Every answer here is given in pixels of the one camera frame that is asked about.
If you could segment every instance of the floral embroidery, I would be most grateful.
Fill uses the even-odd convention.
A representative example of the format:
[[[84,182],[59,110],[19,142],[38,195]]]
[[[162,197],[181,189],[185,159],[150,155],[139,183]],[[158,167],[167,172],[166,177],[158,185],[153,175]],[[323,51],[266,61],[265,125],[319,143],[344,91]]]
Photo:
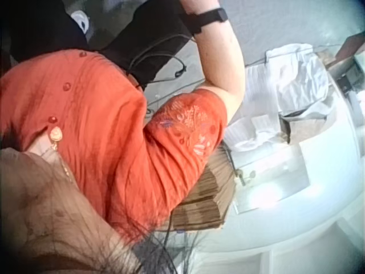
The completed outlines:
[[[183,99],[172,99],[158,110],[152,122],[171,130],[178,138],[179,145],[187,146],[198,156],[205,156],[210,153],[206,150],[212,149],[211,144],[215,143],[210,138],[213,137],[212,132],[216,131],[216,127],[198,105],[191,105]]]

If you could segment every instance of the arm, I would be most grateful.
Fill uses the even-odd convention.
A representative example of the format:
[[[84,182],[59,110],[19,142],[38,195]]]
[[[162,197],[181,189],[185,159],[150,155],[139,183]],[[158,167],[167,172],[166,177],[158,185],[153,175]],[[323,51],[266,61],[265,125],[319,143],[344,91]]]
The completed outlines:
[[[180,1],[188,14],[201,14],[220,6],[218,0]],[[245,93],[245,64],[240,45],[228,21],[204,26],[195,39],[206,79],[199,88],[210,90],[223,100],[229,122]]]

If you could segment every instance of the black pants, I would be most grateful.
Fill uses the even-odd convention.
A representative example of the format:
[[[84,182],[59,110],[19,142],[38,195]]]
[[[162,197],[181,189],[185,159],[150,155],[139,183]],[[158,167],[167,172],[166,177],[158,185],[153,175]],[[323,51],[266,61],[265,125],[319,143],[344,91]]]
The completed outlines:
[[[66,13],[62,0],[6,0],[2,5],[3,24],[9,30],[10,53],[18,62],[65,49],[90,49],[77,23]],[[101,54],[128,70],[131,62],[156,41],[171,35],[191,37],[179,18],[179,0],[147,0],[134,13],[132,22]],[[148,51],[148,54],[175,55],[188,39],[175,37]],[[142,87],[151,82],[170,57],[145,58],[131,74]]]

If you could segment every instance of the orange kurta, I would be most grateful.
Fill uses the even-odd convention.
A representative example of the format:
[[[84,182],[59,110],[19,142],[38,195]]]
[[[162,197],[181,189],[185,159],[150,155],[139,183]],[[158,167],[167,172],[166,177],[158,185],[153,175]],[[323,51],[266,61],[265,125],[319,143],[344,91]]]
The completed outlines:
[[[80,190],[130,239],[165,221],[187,196],[226,126],[222,100],[207,90],[172,98],[144,127],[146,105],[102,55],[59,51],[1,79],[1,134],[12,130],[25,151],[59,127],[58,151]]]

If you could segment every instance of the black wristwatch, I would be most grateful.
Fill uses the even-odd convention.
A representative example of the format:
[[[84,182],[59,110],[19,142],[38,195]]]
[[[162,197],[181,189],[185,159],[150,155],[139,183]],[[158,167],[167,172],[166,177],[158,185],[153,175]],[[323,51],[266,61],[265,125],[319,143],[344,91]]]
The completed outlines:
[[[201,33],[201,28],[208,24],[213,22],[225,22],[228,20],[227,13],[222,7],[198,15],[180,14],[180,18],[192,35]]]

